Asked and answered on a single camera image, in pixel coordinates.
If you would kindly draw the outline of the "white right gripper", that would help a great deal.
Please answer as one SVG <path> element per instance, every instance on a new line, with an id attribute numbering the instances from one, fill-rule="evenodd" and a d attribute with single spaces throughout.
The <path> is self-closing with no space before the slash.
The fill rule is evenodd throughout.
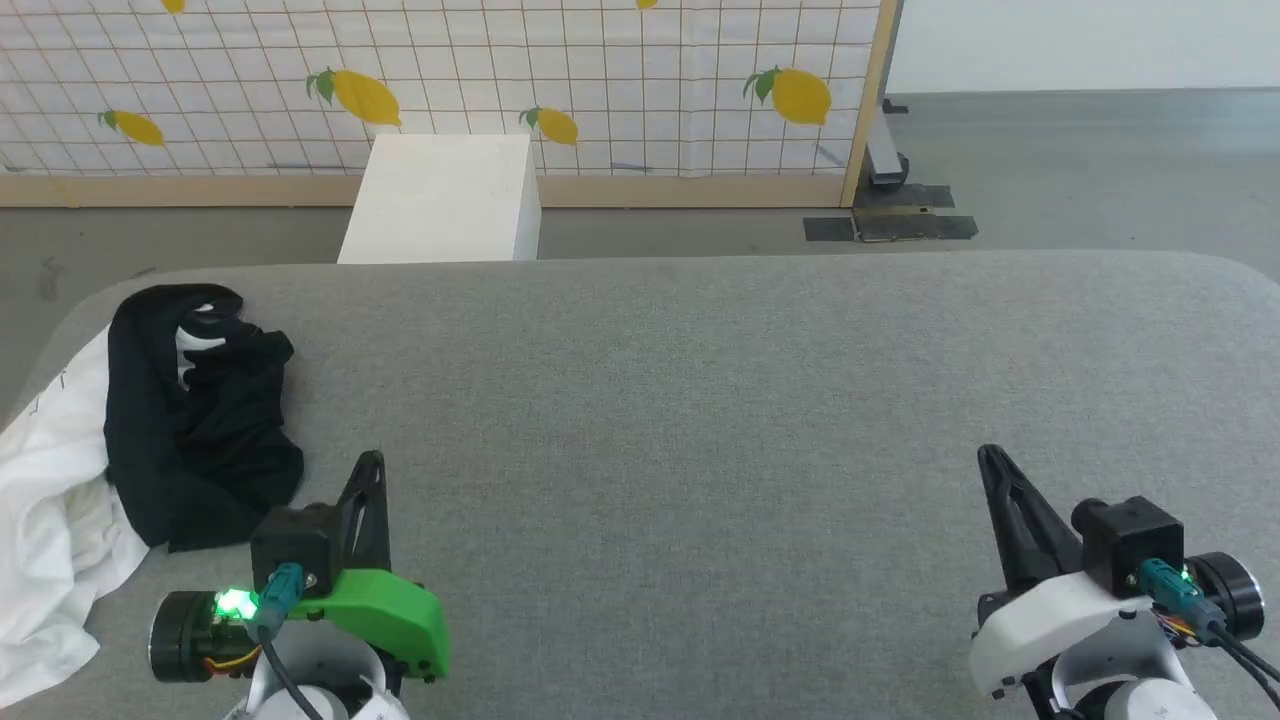
<path id="1" fill-rule="evenodd" d="M 1108 657 L 1133 669 L 1153 650 L 1152 601 L 1120 600 L 1080 571 L 1080 538 L 1001 446 L 982 445 L 977 461 L 1007 592 L 1023 594 L 980 621 L 968 660 L 975 691 L 1018 684 L 1062 653 L 1070 680 Z"/>

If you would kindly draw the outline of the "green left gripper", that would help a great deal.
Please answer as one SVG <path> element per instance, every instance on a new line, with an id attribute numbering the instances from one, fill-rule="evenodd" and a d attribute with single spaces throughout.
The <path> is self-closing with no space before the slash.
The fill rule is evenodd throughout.
<path id="1" fill-rule="evenodd" d="M 403 664 L 411 678 L 451 674 L 451 633 L 440 600 L 390 570 L 387 465 L 364 451 L 337 502 L 339 571 L 329 594 L 305 597 L 292 620 L 317 620 Z"/>

